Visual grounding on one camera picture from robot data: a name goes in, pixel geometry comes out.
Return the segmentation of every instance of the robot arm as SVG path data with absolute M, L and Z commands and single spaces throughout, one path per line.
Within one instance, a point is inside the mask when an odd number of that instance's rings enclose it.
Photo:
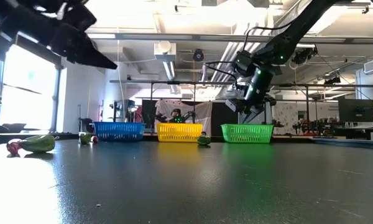
M 71 63 L 116 69 L 117 65 L 96 50 L 85 33 L 96 22 L 85 2 L 87 0 L 0 0 L 1 35 L 12 42 L 21 32 L 49 46 L 52 52 Z M 43 15 L 58 14 L 63 8 L 61 20 Z
M 262 112 L 261 105 L 274 76 L 272 65 L 287 62 L 301 38 L 337 2 L 340 0 L 312 0 L 289 27 L 275 36 L 264 48 L 252 55 L 245 50 L 238 52 L 232 64 L 234 70 L 242 77 L 252 78 L 247 83 L 244 99 L 230 99 L 226 104 L 244 117 L 243 123 L 248 123 Z

